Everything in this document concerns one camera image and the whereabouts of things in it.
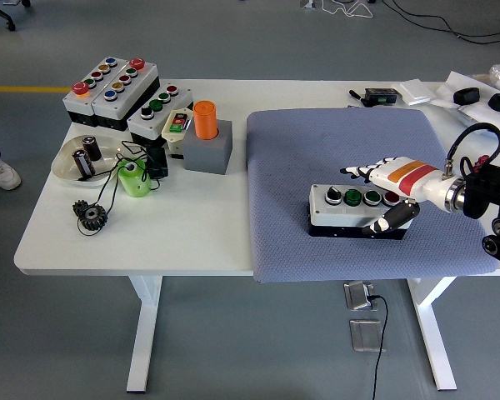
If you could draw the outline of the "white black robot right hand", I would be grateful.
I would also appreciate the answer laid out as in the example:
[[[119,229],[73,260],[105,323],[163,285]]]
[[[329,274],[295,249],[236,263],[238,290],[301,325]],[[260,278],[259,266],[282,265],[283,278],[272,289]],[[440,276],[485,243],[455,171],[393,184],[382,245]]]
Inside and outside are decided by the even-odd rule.
[[[373,165],[345,167],[343,174],[364,178],[367,183],[397,194],[402,201],[362,229],[364,234],[387,233],[400,228],[420,213],[420,203],[429,201],[442,211],[453,210],[452,185],[455,176],[443,177],[443,171],[408,157],[388,157]]]

